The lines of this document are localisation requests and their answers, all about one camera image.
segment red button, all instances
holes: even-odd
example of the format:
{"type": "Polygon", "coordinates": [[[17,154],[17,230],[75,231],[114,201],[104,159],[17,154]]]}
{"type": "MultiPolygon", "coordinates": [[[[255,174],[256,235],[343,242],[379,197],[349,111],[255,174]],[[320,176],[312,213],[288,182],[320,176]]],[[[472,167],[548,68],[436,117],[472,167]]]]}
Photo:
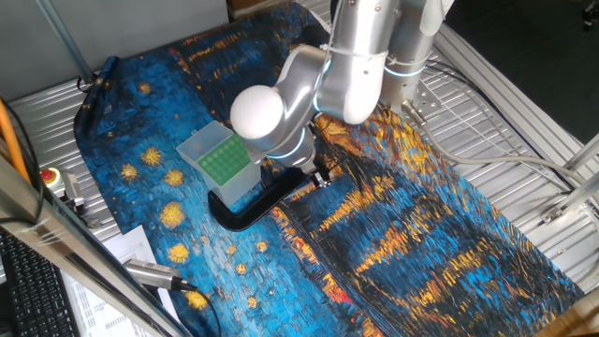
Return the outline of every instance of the red button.
{"type": "Polygon", "coordinates": [[[44,169],[41,171],[41,179],[44,181],[44,183],[51,183],[54,181],[54,179],[56,179],[56,173],[49,169],[44,169]]]}

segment power cord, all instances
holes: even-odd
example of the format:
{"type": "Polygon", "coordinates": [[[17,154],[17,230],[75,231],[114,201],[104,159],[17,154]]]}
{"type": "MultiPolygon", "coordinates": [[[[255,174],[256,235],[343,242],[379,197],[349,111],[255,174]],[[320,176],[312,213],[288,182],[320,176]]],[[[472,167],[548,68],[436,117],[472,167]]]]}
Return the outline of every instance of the power cord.
{"type": "Polygon", "coordinates": [[[32,181],[32,183],[34,183],[35,185],[37,185],[37,192],[38,192],[38,198],[37,198],[37,210],[36,210],[36,214],[34,216],[34,221],[30,220],[30,219],[25,219],[25,218],[20,218],[20,217],[11,217],[11,218],[3,218],[0,219],[0,225],[3,224],[8,224],[8,223],[13,223],[13,222],[20,222],[20,223],[25,223],[29,226],[35,226],[38,223],[39,220],[39,216],[41,215],[41,212],[43,210],[44,207],[44,187],[45,184],[41,179],[41,176],[39,175],[39,162],[37,161],[37,156],[36,156],[36,152],[34,151],[34,146],[33,143],[31,141],[31,139],[29,138],[29,135],[27,134],[27,131],[25,130],[25,126],[22,123],[21,118],[19,117],[19,115],[15,112],[15,110],[10,107],[10,105],[6,102],[6,100],[2,97],[0,97],[0,100],[2,101],[2,103],[4,104],[4,106],[7,108],[8,112],[12,115],[12,117],[15,119],[15,121],[17,121],[17,124],[19,125],[19,128],[22,131],[23,137],[25,138],[25,142],[27,143],[27,147],[29,149],[29,154],[31,155],[31,162],[26,161],[26,164],[30,164],[27,168],[28,172],[29,172],[29,178],[32,181]]]}
{"type": "Polygon", "coordinates": [[[212,302],[210,301],[210,299],[208,298],[208,296],[206,296],[206,294],[204,294],[201,290],[199,290],[199,288],[197,286],[188,284],[187,281],[184,281],[183,279],[181,279],[180,277],[173,277],[172,280],[172,289],[173,290],[184,290],[184,291],[195,291],[199,294],[199,296],[201,296],[207,303],[208,305],[210,305],[210,309],[212,310],[212,313],[214,314],[214,319],[216,320],[216,328],[217,328],[217,333],[218,333],[218,337],[221,337],[223,334],[223,329],[221,327],[221,321],[218,319],[218,315],[216,314],[216,309],[214,308],[214,305],[212,305],[212,302]]]}
{"type": "MultiPolygon", "coordinates": [[[[480,88],[478,88],[478,86],[476,86],[476,84],[474,84],[472,81],[468,80],[466,78],[466,76],[461,71],[459,71],[455,67],[450,66],[448,64],[445,64],[443,62],[439,62],[439,61],[436,61],[436,60],[427,60],[427,61],[431,62],[431,63],[435,63],[435,64],[438,64],[438,65],[441,65],[441,66],[444,66],[446,68],[451,69],[455,73],[460,74],[461,77],[459,77],[459,76],[457,76],[457,75],[455,75],[455,74],[453,74],[453,73],[451,73],[449,71],[446,71],[446,70],[444,70],[442,68],[439,68],[437,66],[427,65],[427,68],[431,68],[431,69],[435,69],[437,71],[440,71],[440,72],[446,74],[447,76],[450,76],[451,78],[456,79],[457,81],[461,81],[464,84],[468,85],[473,91],[475,91],[477,94],[479,94],[486,101],[486,103],[489,104],[489,106],[492,109],[494,109],[495,111],[497,111],[503,117],[503,119],[507,122],[507,124],[520,136],[521,139],[523,139],[527,143],[527,145],[529,145],[529,147],[531,149],[534,149],[534,147],[531,146],[531,144],[528,143],[525,140],[525,138],[521,136],[521,134],[517,131],[517,129],[514,128],[514,126],[511,125],[509,123],[509,121],[501,114],[501,111],[489,99],[489,97],[485,93],[483,93],[482,90],[480,88]]],[[[562,166],[559,166],[559,165],[557,165],[555,163],[549,162],[549,161],[547,161],[545,159],[540,159],[540,158],[536,158],[536,157],[529,157],[529,156],[504,156],[504,157],[479,158],[479,159],[459,157],[459,156],[456,156],[456,155],[450,153],[449,151],[445,150],[442,147],[442,145],[435,139],[434,135],[432,134],[431,130],[428,128],[427,125],[422,125],[421,128],[427,134],[427,136],[429,137],[429,140],[431,141],[432,145],[434,145],[434,147],[437,149],[437,151],[439,151],[443,156],[447,157],[449,160],[457,162],[457,163],[467,164],[467,165],[484,165],[484,164],[503,163],[503,162],[529,162],[529,163],[533,163],[533,164],[537,164],[537,165],[542,165],[542,166],[548,167],[548,168],[554,170],[554,172],[556,172],[556,171],[560,172],[561,174],[572,178],[573,180],[575,180],[579,184],[583,184],[585,182],[584,179],[582,179],[582,177],[580,177],[574,171],[572,171],[570,169],[567,169],[567,168],[564,168],[562,166]]]]}

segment blue painted surface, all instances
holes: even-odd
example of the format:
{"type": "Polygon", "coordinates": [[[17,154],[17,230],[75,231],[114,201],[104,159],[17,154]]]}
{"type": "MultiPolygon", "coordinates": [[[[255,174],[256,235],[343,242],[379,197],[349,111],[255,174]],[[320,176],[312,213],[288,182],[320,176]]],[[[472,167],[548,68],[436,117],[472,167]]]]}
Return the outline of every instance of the blue painted surface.
{"type": "MultiPolygon", "coordinates": [[[[175,148],[212,120],[229,125],[234,97],[250,85],[273,85],[294,46],[327,40],[314,18],[289,5],[109,59],[75,132],[121,230],[143,226],[158,263],[181,269],[211,296],[226,335],[533,335],[581,298],[480,193],[380,107],[361,126],[320,125],[319,150],[339,171],[331,187],[281,204],[240,233],[215,223],[200,173],[175,148]],[[142,160],[148,148],[159,151],[159,165],[142,160]],[[124,176],[125,165],[135,178],[124,176]],[[173,169],[183,184],[164,181],[173,169]],[[161,220],[172,202],[183,214],[176,226],[161,220]],[[341,216],[328,222],[333,214],[341,216]],[[189,253],[182,263],[169,257],[178,244],[189,253]]],[[[210,311],[173,298],[186,327],[214,333],[210,311]]]]}

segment paper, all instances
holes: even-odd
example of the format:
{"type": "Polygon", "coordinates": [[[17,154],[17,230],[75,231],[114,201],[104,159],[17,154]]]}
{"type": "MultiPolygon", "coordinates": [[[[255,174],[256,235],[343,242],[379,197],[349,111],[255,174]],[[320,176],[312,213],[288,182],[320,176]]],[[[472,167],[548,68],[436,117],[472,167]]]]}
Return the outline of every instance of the paper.
{"type": "MultiPolygon", "coordinates": [[[[119,236],[109,239],[104,242],[104,246],[121,263],[131,258],[156,263],[146,234],[141,226],[125,235],[119,234],[119,236]]],[[[63,278],[81,336],[152,336],[67,274],[63,273],[63,278]]],[[[176,319],[179,319],[168,292],[165,289],[158,289],[158,295],[165,309],[176,319]]]]}

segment metal rail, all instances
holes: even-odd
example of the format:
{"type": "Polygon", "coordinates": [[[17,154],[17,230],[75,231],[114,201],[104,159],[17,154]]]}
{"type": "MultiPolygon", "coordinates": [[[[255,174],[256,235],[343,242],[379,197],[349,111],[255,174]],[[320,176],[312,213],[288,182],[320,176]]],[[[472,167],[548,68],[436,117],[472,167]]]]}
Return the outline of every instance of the metal rail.
{"type": "MultiPolygon", "coordinates": [[[[3,157],[0,181],[0,216],[33,220],[38,193],[3,157]]],[[[36,226],[3,227],[152,335],[190,335],[62,203],[44,200],[36,226]]]]}

